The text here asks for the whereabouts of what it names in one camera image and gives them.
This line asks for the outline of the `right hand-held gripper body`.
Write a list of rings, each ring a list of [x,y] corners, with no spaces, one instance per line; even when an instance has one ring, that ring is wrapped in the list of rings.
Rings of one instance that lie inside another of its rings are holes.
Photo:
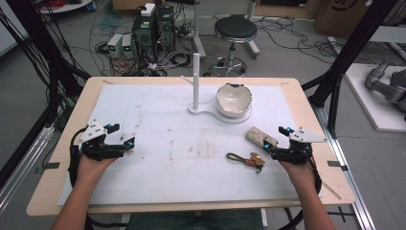
[[[289,147],[287,149],[273,147],[270,155],[274,160],[288,162],[294,165],[304,164],[312,157],[312,143],[324,143],[327,138],[314,131],[299,127],[293,129],[289,136]]]

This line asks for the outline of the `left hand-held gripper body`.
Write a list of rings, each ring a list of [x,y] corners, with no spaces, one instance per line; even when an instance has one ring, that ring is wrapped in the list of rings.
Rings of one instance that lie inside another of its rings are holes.
[[[108,158],[120,158],[127,149],[124,144],[107,145],[105,138],[108,134],[104,126],[96,119],[90,122],[79,138],[79,152],[88,158],[101,161]]]

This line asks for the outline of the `wooden block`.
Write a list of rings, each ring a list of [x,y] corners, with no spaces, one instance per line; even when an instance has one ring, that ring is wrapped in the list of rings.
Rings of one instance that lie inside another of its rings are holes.
[[[279,144],[277,139],[271,137],[255,126],[248,130],[245,134],[245,138],[260,148],[263,148],[265,143],[268,143],[271,147],[276,147]]]

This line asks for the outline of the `person's left hand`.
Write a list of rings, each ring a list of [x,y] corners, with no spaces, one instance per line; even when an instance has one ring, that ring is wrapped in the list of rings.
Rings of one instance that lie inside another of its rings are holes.
[[[82,155],[79,160],[78,177],[76,184],[84,186],[96,186],[106,169],[116,161],[116,158],[97,161]]]

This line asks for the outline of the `person's right hand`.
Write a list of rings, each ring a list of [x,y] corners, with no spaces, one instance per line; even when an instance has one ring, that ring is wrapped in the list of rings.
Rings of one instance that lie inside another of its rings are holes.
[[[309,163],[294,165],[281,161],[280,164],[286,170],[296,192],[315,191],[315,176]]]

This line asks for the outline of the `black tape strip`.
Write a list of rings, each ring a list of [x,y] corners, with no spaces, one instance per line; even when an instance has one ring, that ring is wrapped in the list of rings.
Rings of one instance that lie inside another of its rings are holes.
[[[34,173],[43,174],[46,170],[58,169],[58,168],[59,168],[59,165],[60,165],[59,162],[46,163],[46,164],[42,165],[41,167],[37,167],[37,168],[34,170]]]
[[[347,165],[342,165],[339,161],[327,161],[327,164],[329,167],[333,168],[340,168],[342,172],[346,172],[349,170]]]

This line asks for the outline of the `white table mat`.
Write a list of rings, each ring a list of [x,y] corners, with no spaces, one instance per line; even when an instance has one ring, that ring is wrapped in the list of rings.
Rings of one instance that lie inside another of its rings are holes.
[[[105,139],[121,144],[134,137],[135,147],[113,163],[94,191],[93,204],[170,204],[248,200],[294,200],[287,173],[261,148],[245,138],[257,127],[289,145],[279,127],[299,128],[278,86],[250,88],[252,114],[242,124],[192,115],[191,85],[109,84],[101,89],[90,118],[119,124]],[[228,152],[265,164],[260,173],[230,160]]]

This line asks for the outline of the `white eggshell-shaped bowl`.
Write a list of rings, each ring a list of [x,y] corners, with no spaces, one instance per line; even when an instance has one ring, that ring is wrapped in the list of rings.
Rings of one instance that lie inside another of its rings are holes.
[[[251,108],[252,93],[244,84],[228,82],[217,90],[215,102],[222,115],[238,118]]]

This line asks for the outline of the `light wooden table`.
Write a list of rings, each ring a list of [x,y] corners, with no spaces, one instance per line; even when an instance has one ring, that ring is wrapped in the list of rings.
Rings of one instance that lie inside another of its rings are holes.
[[[31,216],[50,216],[59,213],[64,198],[69,195],[70,183],[68,181],[69,167],[69,146],[74,133],[84,127],[92,119],[90,115],[95,108],[98,97],[104,86],[109,84],[125,85],[191,85],[180,77],[166,78],[93,78],[86,83],[79,102],[74,109],[67,127],[63,131],[60,140],[56,145],[56,151],[52,161],[59,162],[58,169],[50,169],[42,175],[34,195],[27,207]],[[289,78],[246,78],[242,84],[249,89],[253,85],[278,86],[287,100],[288,106],[293,114],[295,122],[299,127],[306,128],[321,134],[322,128],[312,108],[307,101],[305,93],[299,82]],[[107,213],[133,213],[133,212],[154,212],[154,211],[180,211],[180,210],[212,210],[212,209],[237,209],[237,208],[259,208],[259,207],[282,207],[295,206],[298,199],[294,200],[248,200],[248,201],[223,201],[223,202],[194,202],[194,203],[170,203],[170,204],[98,204],[91,201],[90,211],[93,214]]]

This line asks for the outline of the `white platform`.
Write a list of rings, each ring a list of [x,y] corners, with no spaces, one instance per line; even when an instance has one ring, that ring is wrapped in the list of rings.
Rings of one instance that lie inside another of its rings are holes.
[[[406,133],[406,113],[399,111],[385,97],[365,86],[372,64],[354,63],[346,73],[346,80],[366,112],[372,126],[378,131]]]

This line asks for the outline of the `grey power supply unit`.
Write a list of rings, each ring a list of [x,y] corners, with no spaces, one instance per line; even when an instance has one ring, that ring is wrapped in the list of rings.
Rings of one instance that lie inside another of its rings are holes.
[[[112,58],[120,58],[123,54],[123,36],[114,34],[107,42],[107,48]]]
[[[123,35],[123,53],[125,58],[133,58],[132,39],[130,34]]]

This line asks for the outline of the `person's legs in jeans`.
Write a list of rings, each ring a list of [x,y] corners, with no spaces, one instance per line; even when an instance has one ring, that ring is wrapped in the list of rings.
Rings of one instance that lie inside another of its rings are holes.
[[[263,230],[260,209],[140,213],[125,230]]]

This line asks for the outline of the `black computer tower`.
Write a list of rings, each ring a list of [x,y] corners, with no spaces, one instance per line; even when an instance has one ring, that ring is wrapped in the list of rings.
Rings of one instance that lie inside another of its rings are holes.
[[[156,63],[158,53],[175,50],[174,9],[173,6],[156,6],[152,16],[141,16],[140,8],[136,14],[132,33],[137,55],[145,63]]]

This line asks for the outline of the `black round stool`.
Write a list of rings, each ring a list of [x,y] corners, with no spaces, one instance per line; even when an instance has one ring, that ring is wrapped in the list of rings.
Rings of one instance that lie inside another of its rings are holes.
[[[257,26],[243,15],[230,15],[218,19],[214,24],[214,33],[230,43],[228,55],[217,58],[211,70],[219,77],[244,77],[247,64],[235,57],[237,43],[249,43],[257,36]]]

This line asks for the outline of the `white box on computer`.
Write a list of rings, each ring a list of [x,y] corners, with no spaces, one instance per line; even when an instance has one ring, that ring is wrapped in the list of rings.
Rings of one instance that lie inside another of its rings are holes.
[[[156,6],[153,3],[146,3],[141,10],[141,16],[152,16]]]

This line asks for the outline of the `cardboard box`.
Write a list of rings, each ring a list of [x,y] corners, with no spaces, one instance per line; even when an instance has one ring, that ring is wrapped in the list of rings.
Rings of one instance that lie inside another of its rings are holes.
[[[390,0],[321,0],[314,19],[314,31],[319,35],[349,38],[358,24],[368,16],[369,26],[383,15],[383,5]]]

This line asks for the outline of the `keychain with green loop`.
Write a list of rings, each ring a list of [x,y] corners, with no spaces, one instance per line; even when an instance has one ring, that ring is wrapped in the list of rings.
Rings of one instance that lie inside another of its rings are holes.
[[[261,156],[255,152],[251,152],[249,158],[244,158],[232,152],[228,152],[226,154],[226,157],[230,160],[237,161],[243,163],[246,166],[255,168],[256,173],[260,173],[265,164],[265,161],[261,158]]]

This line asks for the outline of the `aluminium rail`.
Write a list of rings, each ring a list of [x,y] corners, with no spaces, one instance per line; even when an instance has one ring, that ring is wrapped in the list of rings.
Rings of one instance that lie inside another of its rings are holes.
[[[29,145],[29,148],[24,151],[22,159],[11,173],[11,176],[6,181],[4,187],[0,189],[0,216],[6,211],[12,198],[27,178],[35,162],[48,146],[54,132],[54,125],[42,128],[35,136],[33,142]]]
[[[351,204],[351,209],[355,215],[358,225],[361,230],[376,230],[375,225],[372,221],[372,217],[369,210],[364,202],[364,199],[359,191],[356,181],[350,170],[350,166],[346,159],[346,156],[340,146],[337,139],[333,137],[331,132],[327,129],[327,113],[323,108],[313,107],[313,111],[318,119],[321,128],[327,137],[327,142],[332,147],[332,151],[336,156],[338,162],[340,163],[340,168],[342,169],[345,178],[349,182],[352,193],[354,194],[354,202]]]

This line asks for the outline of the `white stand with post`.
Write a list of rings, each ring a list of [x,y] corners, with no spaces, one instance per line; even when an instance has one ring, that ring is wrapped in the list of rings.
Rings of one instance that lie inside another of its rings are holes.
[[[214,97],[212,99],[210,99],[208,102],[201,103],[199,101],[199,86],[200,86],[199,71],[200,71],[200,55],[198,53],[194,53],[192,55],[192,78],[189,80],[186,77],[182,76],[183,80],[187,81],[192,85],[192,103],[188,106],[188,110],[192,115],[208,114],[215,117],[218,121],[229,125],[242,124],[250,118],[252,114],[252,104],[251,108],[242,117],[238,118],[226,117],[218,111],[218,109],[216,108],[215,95],[217,90],[221,86],[216,90]]]

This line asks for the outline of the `black metal frame post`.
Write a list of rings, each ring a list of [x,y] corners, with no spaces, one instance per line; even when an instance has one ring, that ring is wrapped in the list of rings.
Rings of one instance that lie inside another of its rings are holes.
[[[315,92],[308,97],[308,101],[316,108],[323,108],[326,99],[330,98],[327,130],[334,139],[337,138],[336,118],[342,79],[397,1],[372,0],[367,12],[327,71],[302,85],[303,91],[317,86]]]

